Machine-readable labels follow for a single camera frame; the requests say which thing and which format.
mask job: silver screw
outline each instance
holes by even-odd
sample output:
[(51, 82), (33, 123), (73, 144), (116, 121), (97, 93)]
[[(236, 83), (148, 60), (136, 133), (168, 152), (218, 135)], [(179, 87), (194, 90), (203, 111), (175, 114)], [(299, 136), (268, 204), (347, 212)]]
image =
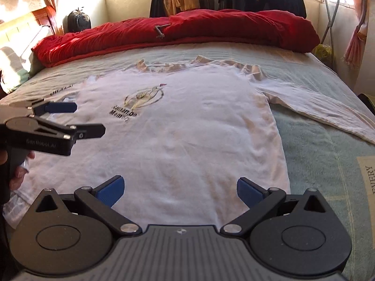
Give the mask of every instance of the silver screw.
[(227, 224), (224, 226), (224, 231), (227, 233), (239, 233), (241, 230), (241, 226), (237, 224)]
[(184, 229), (184, 228), (181, 228), (181, 229), (177, 230), (176, 232), (177, 232), (178, 234), (185, 234), (185, 233), (187, 233), (187, 230)]
[(127, 223), (127, 224), (121, 225), (120, 227), (120, 230), (126, 233), (137, 232), (138, 229), (139, 227), (136, 224), (132, 224), (132, 223)]

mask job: yellow towel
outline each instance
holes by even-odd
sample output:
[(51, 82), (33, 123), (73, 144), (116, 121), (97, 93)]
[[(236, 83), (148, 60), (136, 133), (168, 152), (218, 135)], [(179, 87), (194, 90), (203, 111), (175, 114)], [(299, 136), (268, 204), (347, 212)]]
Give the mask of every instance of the yellow towel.
[(164, 0), (164, 10), (167, 16), (175, 15), (177, 8), (181, 11), (200, 8), (199, 0)]

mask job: triangular cutout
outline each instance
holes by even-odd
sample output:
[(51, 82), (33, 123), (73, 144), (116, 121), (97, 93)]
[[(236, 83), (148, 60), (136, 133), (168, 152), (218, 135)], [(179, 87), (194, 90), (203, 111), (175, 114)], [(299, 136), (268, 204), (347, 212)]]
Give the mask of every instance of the triangular cutout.
[(326, 212), (316, 196), (310, 196), (304, 207), (306, 211)]
[(38, 208), (36, 209), (36, 212), (51, 211), (56, 209), (57, 205), (55, 201), (53, 200), (52, 196), (48, 195), (43, 198)]

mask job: pillow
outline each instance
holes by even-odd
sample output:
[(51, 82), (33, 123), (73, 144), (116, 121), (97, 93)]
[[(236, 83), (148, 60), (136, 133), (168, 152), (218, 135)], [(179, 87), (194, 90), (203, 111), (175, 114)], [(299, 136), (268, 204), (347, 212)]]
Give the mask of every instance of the pillow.
[(0, 85), (5, 93), (16, 90), (44, 68), (31, 49), (49, 35), (53, 35), (49, 26), (39, 26), (13, 34), (0, 48)]

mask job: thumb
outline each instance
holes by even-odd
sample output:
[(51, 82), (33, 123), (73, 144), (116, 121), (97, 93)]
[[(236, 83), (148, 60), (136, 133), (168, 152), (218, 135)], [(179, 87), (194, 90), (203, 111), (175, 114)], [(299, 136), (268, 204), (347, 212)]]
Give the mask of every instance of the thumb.
[(8, 153), (5, 150), (0, 151), (0, 165), (5, 164), (8, 159)]

